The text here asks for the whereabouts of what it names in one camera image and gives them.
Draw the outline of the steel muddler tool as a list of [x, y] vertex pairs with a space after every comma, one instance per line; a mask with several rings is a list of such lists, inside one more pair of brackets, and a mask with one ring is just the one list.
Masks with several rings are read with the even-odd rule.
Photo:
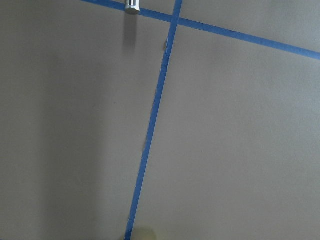
[[124, 10], [127, 14], [137, 15], [140, 13], [140, 1], [139, 0], [125, 0]]

